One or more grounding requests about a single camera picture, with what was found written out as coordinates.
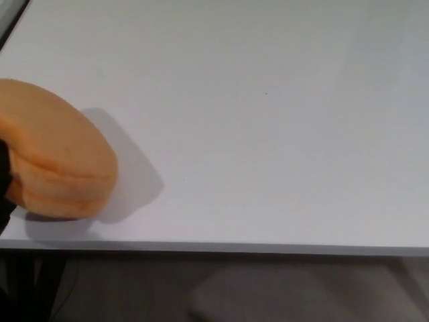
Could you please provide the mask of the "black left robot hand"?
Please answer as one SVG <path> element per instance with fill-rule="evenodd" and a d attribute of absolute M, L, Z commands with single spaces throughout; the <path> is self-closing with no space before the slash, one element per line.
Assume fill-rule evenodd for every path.
<path fill-rule="evenodd" d="M 11 202 L 7 197 L 7 191 L 12 183 L 11 176 L 11 165 L 9 159 L 9 148 L 7 144 L 1 140 L 1 173 L 0 173 L 0 193 L 1 193 L 1 204 L 0 204 L 0 224 L 1 233 L 7 227 L 11 214 L 17 208 L 17 205 Z"/>

